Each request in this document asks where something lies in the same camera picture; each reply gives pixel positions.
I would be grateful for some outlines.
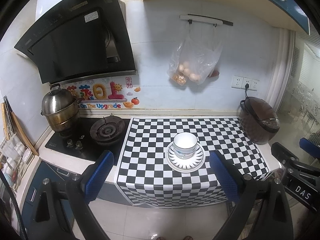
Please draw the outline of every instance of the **rice cooker lid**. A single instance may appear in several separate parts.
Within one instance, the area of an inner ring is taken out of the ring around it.
[[[247,111],[259,122],[260,126],[269,132],[277,132],[280,128],[280,122],[274,109],[266,101],[247,97],[244,101]]]

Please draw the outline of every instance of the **blue textured pad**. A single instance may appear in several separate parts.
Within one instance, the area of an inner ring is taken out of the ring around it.
[[[112,169],[114,157],[112,152],[108,152],[106,157],[101,161],[87,184],[85,185],[84,200],[86,203],[97,198],[100,189],[105,182],[109,172]]]
[[[320,158],[320,148],[307,140],[306,138],[301,138],[299,141],[299,146],[301,149],[309,153],[314,158]]]
[[[216,155],[215,151],[209,151],[209,163],[210,167],[213,169],[224,193],[226,194],[228,200],[237,203],[240,199],[238,196],[238,185],[229,174],[227,168],[223,165],[220,158]]]

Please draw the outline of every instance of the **black glass cooktop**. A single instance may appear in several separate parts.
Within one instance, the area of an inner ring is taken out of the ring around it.
[[[110,146],[101,146],[90,136],[90,128],[98,120],[98,118],[81,117],[77,127],[69,138],[64,138],[60,133],[55,132],[46,143],[45,147],[57,152],[94,162],[99,158],[103,151],[109,150],[115,157],[114,165],[117,165],[130,119],[123,119],[125,123],[124,130],[121,133],[119,140]]]

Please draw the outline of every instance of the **cartoon sun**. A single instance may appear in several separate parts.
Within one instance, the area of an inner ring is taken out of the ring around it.
[[[120,84],[115,84],[115,90],[121,91],[122,90],[122,86]]]

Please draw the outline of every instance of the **stove knob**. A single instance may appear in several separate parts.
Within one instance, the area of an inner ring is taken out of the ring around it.
[[[77,142],[76,142],[76,147],[77,147],[78,149],[82,149],[82,142],[77,141]]]
[[[73,141],[72,141],[71,139],[69,139],[69,140],[67,141],[67,144],[68,144],[69,147],[72,147],[72,146],[73,146]]]

